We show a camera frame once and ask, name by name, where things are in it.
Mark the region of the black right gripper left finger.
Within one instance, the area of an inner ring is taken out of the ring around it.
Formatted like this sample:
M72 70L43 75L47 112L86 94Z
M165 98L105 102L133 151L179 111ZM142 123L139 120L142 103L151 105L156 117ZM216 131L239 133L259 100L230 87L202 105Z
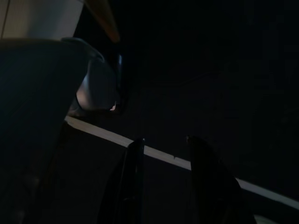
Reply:
M126 148L117 188L114 224L141 224L145 139L139 138Z

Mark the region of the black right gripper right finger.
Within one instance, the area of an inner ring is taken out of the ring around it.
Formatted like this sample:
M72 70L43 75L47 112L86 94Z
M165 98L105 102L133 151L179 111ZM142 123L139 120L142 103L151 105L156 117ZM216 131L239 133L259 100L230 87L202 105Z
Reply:
M253 224L255 218L232 174L213 148L199 137L187 137L190 150L195 223Z

